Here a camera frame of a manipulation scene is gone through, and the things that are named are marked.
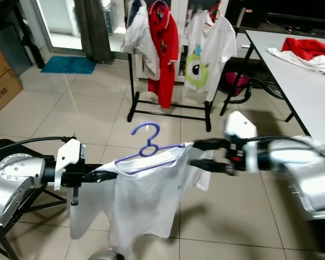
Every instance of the tiled floor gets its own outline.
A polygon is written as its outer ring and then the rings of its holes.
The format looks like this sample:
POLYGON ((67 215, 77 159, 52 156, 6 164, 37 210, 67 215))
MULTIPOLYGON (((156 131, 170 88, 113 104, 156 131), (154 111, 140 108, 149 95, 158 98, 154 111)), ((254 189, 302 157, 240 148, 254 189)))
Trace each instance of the tiled floor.
MULTIPOLYGON (((146 141, 149 133, 130 131, 139 123, 155 121, 161 131, 154 140, 159 145, 176 144, 199 138, 222 137, 224 118, 219 116, 225 98, 218 93, 211 114, 212 131, 206 133, 201 121, 135 114, 126 120, 131 106, 127 61, 112 66, 97 65, 92 75, 42 74, 36 67, 21 76, 24 90, 0 112, 0 139, 14 141, 51 135, 72 135, 87 144, 88 163, 106 163, 132 154, 146 141)), ((156 100, 146 92, 146 82, 135 81, 141 96, 156 100)), ((183 86, 175 86, 173 102, 202 105, 205 96, 183 86)), ((139 108, 160 111, 157 106, 139 108)), ((259 134, 299 135, 296 120, 285 123, 287 105, 253 90, 251 99, 231 105, 227 114, 240 110, 258 127, 259 134)), ((200 115, 188 109, 170 113, 200 115)), ((56 154, 61 143, 41 142, 28 147, 45 154, 56 154)), ((216 152, 220 159, 222 154, 216 152)), ((236 177, 214 174, 207 192, 193 188, 180 203, 170 239, 141 237, 133 259, 169 260, 303 260, 312 258, 314 244, 308 229, 297 217, 284 183, 271 172, 236 177)), ((40 196, 38 203, 54 200, 40 196)), ((100 215, 80 240, 71 240, 65 207, 26 214, 9 233, 9 240, 21 259, 85 260, 106 248, 106 216, 100 215)))

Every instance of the clothes rack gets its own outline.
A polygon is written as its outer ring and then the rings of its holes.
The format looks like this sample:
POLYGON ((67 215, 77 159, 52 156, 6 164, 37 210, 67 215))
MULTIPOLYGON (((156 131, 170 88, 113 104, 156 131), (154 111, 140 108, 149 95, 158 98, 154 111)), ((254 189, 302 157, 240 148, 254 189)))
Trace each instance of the clothes rack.
POLYGON ((195 106, 185 106, 180 104, 171 104, 172 107, 180 107, 180 108, 188 108, 188 109, 196 109, 196 110, 202 110, 205 112, 204 118, 197 118, 195 116, 186 116, 186 115, 172 115, 167 113, 159 113, 159 112, 151 112, 151 111, 145 111, 145 110, 137 110, 137 104, 138 103, 145 103, 145 104, 152 104, 152 105, 158 105, 158 102, 154 101, 147 101, 147 100, 140 100, 140 92, 137 91, 135 93, 134 90, 134 81, 133 81, 133 71, 132 71, 132 55, 128 54, 128 60, 129 60, 129 73, 130 73, 130 85, 131 85, 131 98, 132 98, 132 105, 131 109, 129 111, 127 121, 131 122, 132 118, 135 113, 142 113, 142 114, 150 114, 150 115, 164 115, 164 116, 170 116, 173 118, 184 118, 184 119, 192 119, 192 120, 199 120, 199 121, 205 121, 206 123, 206 131, 211 131, 211 118, 210 118, 210 112, 213 105, 213 101, 205 101, 204 107, 195 107, 195 106))

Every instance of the red jacket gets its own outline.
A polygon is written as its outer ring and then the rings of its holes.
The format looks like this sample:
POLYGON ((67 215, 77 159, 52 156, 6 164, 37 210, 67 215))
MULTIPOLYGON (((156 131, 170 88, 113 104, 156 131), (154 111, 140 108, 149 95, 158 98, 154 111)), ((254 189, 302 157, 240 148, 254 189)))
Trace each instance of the red jacket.
POLYGON ((178 31, 167 4, 155 1, 148 10, 152 40, 160 58, 160 80, 148 79, 148 90, 159 104, 169 108, 174 86, 174 63, 178 60, 178 31))
POLYGON ((309 61, 315 56, 325 55, 325 43, 317 40, 297 40, 294 38, 287 38, 282 48, 282 51, 286 50, 291 50, 298 57, 309 61))

